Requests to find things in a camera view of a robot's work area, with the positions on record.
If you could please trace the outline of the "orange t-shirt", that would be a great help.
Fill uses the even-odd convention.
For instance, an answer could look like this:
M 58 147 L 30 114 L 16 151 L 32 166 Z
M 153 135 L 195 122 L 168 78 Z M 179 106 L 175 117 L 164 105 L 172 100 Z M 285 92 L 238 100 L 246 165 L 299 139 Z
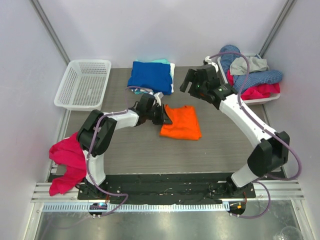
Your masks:
M 191 105 L 171 108 L 165 105 L 165 112 L 172 124 L 163 124 L 159 135 L 177 140 L 197 141 L 202 137 L 196 109 Z

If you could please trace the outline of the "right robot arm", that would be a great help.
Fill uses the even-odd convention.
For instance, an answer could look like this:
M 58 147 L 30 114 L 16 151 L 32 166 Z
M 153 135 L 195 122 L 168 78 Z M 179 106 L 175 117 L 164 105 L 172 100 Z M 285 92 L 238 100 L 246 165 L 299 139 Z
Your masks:
M 246 164 L 226 179 L 225 190 L 230 197 L 238 197 L 252 181 L 287 163 L 289 135 L 264 123 L 238 98 L 232 86 L 222 84 L 215 66 L 205 64 L 197 69 L 190 68 L 179 89 L 214 105 L 239 127 L 253 147 Z

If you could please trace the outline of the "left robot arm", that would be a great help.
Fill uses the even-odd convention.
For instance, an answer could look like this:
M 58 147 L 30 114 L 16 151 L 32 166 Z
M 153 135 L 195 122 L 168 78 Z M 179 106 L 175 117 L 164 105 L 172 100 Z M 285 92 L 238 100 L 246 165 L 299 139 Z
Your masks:
M 85 156 L 86 176 L 78 187 L 81 199 L 102 199 L 107 192 L 104 154 L 116 130 L 140 126 L 147 120 L 154 125 L 172 125 L 173 120 L 158 96 L 143 94 L 123 111 L 92 110 L 77 133 L 76 140 Z

